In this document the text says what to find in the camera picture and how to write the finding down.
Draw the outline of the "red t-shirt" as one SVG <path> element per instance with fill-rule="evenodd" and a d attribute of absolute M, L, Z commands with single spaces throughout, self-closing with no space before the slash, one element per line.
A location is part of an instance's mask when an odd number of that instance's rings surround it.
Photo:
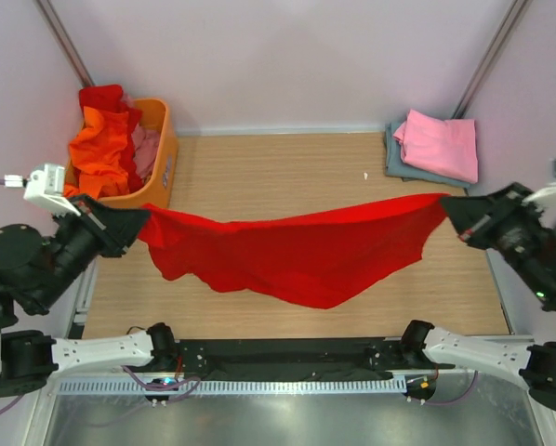
<path fill-rule="evenodd" d="M 446 215 L 441 193 L 414 194 L 274 220 L 217 222 L 149 206 L 139 234 L 168 281 L 194 275 L 218 293 L 243 290 L 334 308 L 422 258 Z"/>

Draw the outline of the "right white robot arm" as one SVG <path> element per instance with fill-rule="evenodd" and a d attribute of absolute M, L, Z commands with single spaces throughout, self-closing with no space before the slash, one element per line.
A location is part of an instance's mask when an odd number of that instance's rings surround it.
<path fill-rule="evenodd" d="M 556 203 L 556 183 L 532 191 L 514 182 L 488 195 L 444 197 L 440 203 L 464 244 L 497 251 L 542 310 L 556 312 L 556 226 L 540 222 L 546 208 Z M 556 412 L 556 342 L 510 346 L 413 320 L 399 349 L 409 367 L 451 365 L 490 374 Z"/>

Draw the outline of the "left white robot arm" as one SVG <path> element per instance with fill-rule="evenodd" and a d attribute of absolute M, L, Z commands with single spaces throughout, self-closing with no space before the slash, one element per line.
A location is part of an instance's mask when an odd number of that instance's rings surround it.
<path fill-rule="evenodd" d="M 13 331 L 14 307 L 47 315 L 99 256 L 127 253 L 150 218 L 146 209 L 115 209 L 80 195 L 54 216 L 56 233 L 44 236 L 23 224 L 0 229 L 0 399 L 19 397 L 50 380 L 126 367 L 165 372 L 179 356 L 172 330 L 159 322 L 125 336 L 93 340 L 55 338 L 37 330 Z"/>

